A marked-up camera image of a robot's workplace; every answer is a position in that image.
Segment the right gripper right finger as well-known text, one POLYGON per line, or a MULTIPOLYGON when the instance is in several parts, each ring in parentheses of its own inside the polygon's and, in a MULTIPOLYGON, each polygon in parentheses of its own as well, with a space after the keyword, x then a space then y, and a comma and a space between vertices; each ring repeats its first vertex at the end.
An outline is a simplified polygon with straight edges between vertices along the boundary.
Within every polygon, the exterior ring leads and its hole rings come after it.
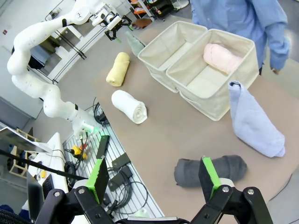
POLYGON ((200 160, 199 180, 206 204, 190 223, 217 224, 223 215, 234 216, 239 224, 273 223, 261 191, 256 187, 239 191, 222 183, 209 157, 200 160))

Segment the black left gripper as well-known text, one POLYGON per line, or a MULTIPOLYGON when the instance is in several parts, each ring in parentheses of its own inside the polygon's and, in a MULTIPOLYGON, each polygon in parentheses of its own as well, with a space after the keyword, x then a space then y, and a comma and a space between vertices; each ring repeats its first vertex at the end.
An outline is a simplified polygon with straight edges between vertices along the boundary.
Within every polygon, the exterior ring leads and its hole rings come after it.
POLYGON ((128 27, 131 31, 133 31, 132 27, 132 21, 126 16, 123 15, 120 17, 118 14, 116 14, 109 23, 109 30, 107 29, 105 31, 105 35, 108 37, 109 40, 111 41, 118 41, 119 43, 122 43, 122 41, 117 37, 117 31, 122 27, 126 26, 128 27))

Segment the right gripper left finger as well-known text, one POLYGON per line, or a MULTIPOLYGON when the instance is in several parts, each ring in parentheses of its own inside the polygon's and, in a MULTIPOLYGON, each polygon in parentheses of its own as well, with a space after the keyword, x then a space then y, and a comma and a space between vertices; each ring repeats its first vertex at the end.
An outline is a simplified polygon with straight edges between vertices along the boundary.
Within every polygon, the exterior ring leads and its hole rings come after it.
POLYGON ((101 206, 108 184, 106 159, 98 159, 83 186, 65 193, 51 190, 37 216, 36 224, 70 224, 76 216, 85 216, 90 224, 113 224, 101 206))

